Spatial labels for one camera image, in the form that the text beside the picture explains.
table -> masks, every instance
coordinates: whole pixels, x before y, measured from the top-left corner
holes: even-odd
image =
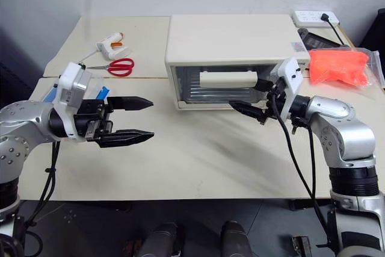
[[[56,56],[47,64],[44,77],[59,76],[69,61],[80,60],[95,47],[95,43],[113,32],[123,32],[124,45],[133,51],[135,69],[127,78],[166,78],[164,66],[169,17],[81,17]],[[339,43],[331,28],[309,28],[309,32]],[[344,43],[353,47],[340,26],[336,28]],[[104,66],[106,60],[96,53],[86,60],[86,66]],[[112,77],[106,70],[92,70],[95,75]]]
[[[53,81],[41,79],[31,99],[40,100]],[[52,200],[308,197],[278,122],[269,120],[260,126],[235,111],[177,111],[167,79],[108,78],[104,82],[111,96],[141,96],[154,102],[154,107],[142,111],[115,111],[111,115],[114,129],[142,129],[155,132],[155,136],[141,144],[106,149],[96,143],[63,141]],[[335,84],[312,86],[305,78],[300,93],[338,98],[354,106],[359,119],[376,136],[377,173],[384,190],[383,92],[377,88],[346,91],[346,87]],[[298,129],[292,143],[310,182],[307,131]],[[317,139],[315,154],[316,196],[329,197],[328,168]],[[22,199],[40,197],[50,159],[50,144],[31,152],[20,176]]]

red scissors handle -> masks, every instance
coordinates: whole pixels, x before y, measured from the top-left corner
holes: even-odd
[[[130,64],[123,64],[122,61],[127,61]],[[107,71],[114,76],[129,76],[134,68],[134,61],[131,58],[119,58],[109,64]],[[127,70],[125,73],[115,73],[116,71]]]

floor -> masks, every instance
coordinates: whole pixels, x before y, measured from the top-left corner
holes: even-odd
[[[35,201],[26,201],[20,214],[29,216],[35,205]],[[127,239],[144,238],[167,221],[184,225],[185,257],[219,257],[220,231],[228,220],[244,227],[257,257],[297,256],[291,245],[291,236],[296,235],[309,236],[313,257],[333,256],[329,249],[316,247],[325,243],[325,236],[313,209],[291,211],[287,200],[137,201],[122,211],[95,204],[49,202],[36,220],[38,225],[31,231],[43,239],[41,257],[121,257]],[[37,243],[27,237],[26,255],[36,250]]]

robotic arm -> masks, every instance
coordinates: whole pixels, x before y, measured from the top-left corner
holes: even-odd
[[[264,124],[267,118],[276,119],[274,98],[280,117],[292,120],[293,133],[298,126],[310,126],[329,166],[333,202],[328,214],[331,249],[341,257],[385,256],[385,203],[375,172],[374,134],[356,118],[352,106],[336,99],[297,95],[297,80],[302,80],[299,74],[292,58],[272,71],[275,83],[262,80],[256,84],[255,89],[267,92],[265,110],[241,101],[229,103]]]
[[[154,136],[137,129],[112,132],[109,115],[114,110],[142,110],[153,104],[136,96],[107,98],[107,104],[83,99],[90,78],[84,65],[69,63],[53,103],[20,101],[0,110],[0,249],[2,242],[23,244],[17,185],[24,161],[36,146],[64,138],[95,141],[100,147],[130,146]]]

scissors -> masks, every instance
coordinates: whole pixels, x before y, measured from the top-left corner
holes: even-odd
[[[132,68],[134,67],[134,61],[131,58],[119,58],[118,60],[114,60],[107,66],[91,66],[89,69],[106,69],[110,74],[114,76],[128,76],[132,73]],[[123,73],[115,73],[116,71],[127,70],[127,72]]]

